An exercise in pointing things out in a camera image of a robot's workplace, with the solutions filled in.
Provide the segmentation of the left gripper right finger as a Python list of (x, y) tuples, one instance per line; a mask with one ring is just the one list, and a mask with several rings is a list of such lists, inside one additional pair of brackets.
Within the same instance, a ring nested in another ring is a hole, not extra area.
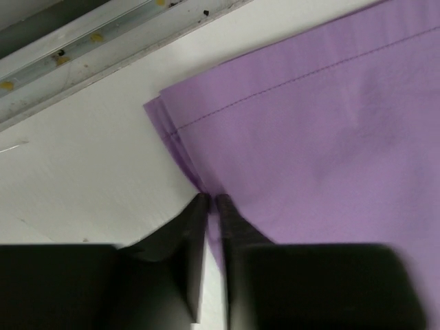
[(277, 244), (228, 195), (220, 216), (229, 329), (426, 329), (405, 265), (376, 243)]

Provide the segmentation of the purple trousers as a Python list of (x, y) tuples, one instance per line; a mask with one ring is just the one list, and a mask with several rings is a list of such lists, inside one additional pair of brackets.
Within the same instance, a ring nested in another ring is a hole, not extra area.
[(275, 241), (391, 243), (438, 277), (438, 1), (344, 16), (145, 109), (190, 181)]

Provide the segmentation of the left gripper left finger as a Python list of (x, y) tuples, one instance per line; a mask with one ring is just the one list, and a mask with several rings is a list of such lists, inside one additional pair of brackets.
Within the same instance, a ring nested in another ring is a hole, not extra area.
[(210, 197), (138, 242), (1, 246), (2, 329), (190, 329)]

